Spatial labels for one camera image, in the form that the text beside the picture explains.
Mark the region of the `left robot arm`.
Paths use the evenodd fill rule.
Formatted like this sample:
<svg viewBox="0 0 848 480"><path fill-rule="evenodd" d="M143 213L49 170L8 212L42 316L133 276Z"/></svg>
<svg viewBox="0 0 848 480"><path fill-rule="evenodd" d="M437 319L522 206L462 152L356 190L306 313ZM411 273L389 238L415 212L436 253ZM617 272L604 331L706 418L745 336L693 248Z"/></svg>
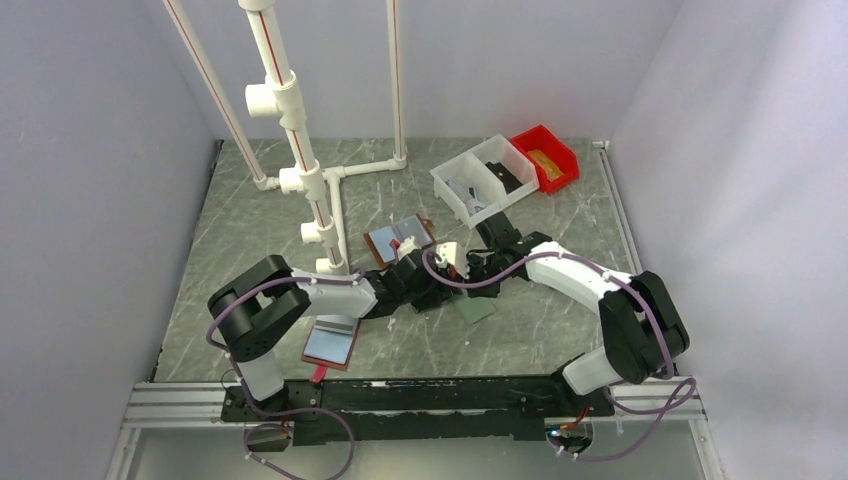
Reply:
<svg viewBox="0 0 848 480"><path fill-rule="evenodd" d="M273 349L304 316L353 320L388 317L404 305L433 310L461 294L434 279L423 254L412 253L382 270L349 275L309 273L269 255L207 300L210 345L223 350L245 382L248 407L264 420L287 406L285 379Z"/></svg>

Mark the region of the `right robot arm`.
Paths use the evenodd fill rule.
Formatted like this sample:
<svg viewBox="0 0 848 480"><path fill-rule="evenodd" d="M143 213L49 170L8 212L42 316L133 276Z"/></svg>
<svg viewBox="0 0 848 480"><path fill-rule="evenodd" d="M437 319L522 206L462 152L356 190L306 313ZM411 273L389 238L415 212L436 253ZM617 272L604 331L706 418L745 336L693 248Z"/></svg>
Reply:
<svg viewBox="0 0 848 480"><path fill-rule="evenodd" d="M477 225L485 246L448 257L451 276L473 284L473 294L495 296L500 283L518 277L558 291L600 319L602 344L569 361L551 388L557 411L574 415L590 393L615 384L639 384L668 375L690 346L688 332L659 275L602 267L541 233L522 234L498 213Z"/></svg>

